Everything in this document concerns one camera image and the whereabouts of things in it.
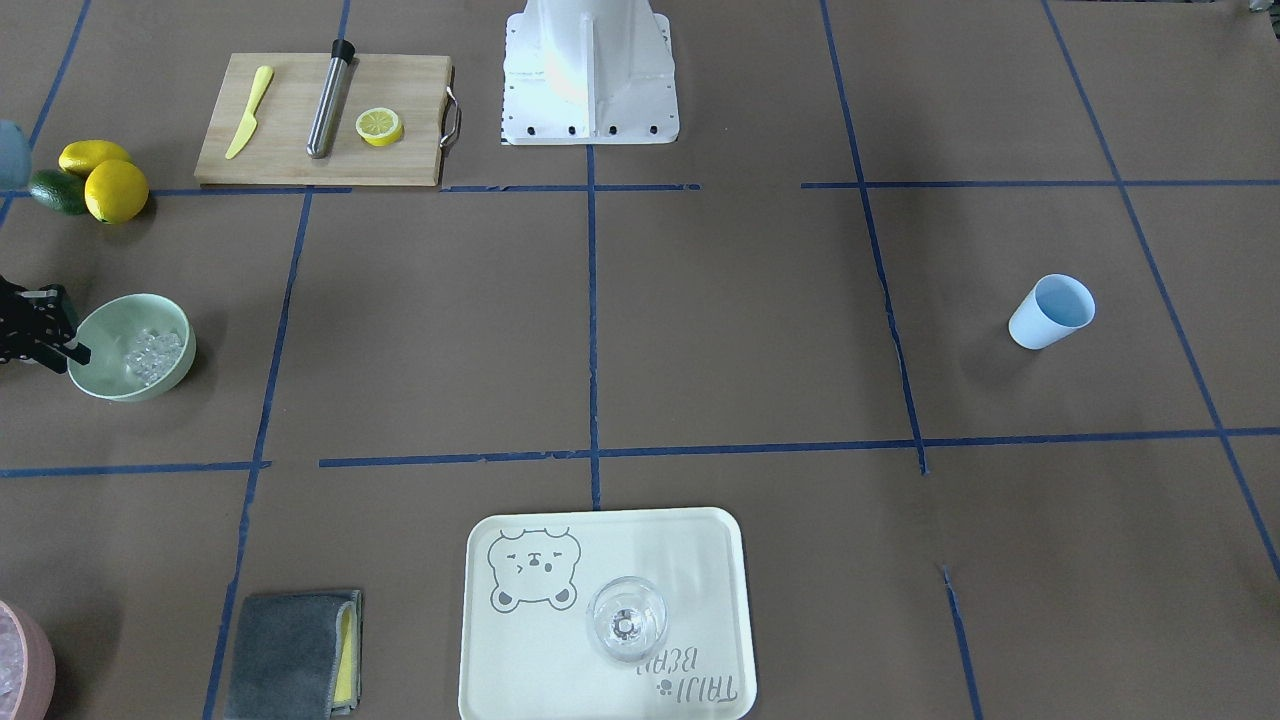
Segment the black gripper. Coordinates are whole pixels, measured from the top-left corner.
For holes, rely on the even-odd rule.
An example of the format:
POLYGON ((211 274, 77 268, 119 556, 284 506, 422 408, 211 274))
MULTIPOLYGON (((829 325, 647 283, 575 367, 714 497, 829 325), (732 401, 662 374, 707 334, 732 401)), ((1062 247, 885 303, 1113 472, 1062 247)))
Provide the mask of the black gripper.
POLYGON ((20 360, 65 374, 87 366, 92 350, 77 338, 79 319, 61 284, 24 290, 1 278, 1 364, 20 360))

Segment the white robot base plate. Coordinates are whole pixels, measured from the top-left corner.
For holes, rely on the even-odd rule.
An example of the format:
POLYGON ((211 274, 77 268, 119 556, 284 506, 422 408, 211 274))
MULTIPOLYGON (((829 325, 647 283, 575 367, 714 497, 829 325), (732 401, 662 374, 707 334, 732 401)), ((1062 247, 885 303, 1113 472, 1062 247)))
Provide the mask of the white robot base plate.
POLYGON ((650 3, 529 1, 504 40, 502 143, 678 140, 671 23, 650 3))

